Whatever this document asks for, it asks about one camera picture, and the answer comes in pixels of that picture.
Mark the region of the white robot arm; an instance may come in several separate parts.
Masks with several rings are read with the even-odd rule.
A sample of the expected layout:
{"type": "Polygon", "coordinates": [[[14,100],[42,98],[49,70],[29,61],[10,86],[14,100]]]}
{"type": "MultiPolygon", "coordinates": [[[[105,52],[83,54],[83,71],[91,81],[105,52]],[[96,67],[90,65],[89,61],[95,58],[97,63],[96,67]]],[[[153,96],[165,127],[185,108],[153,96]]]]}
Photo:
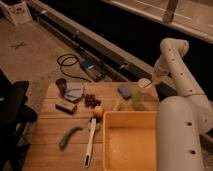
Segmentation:
{"type": "Polygon", "coordinates": [[[188,49],[186,40],[165,38],[154,66],[153,83],[171,74],[177,92],[157,111],[157,171],[205,171],[200,136],[213,128],[213,107],[183,62],[188,49]]]}

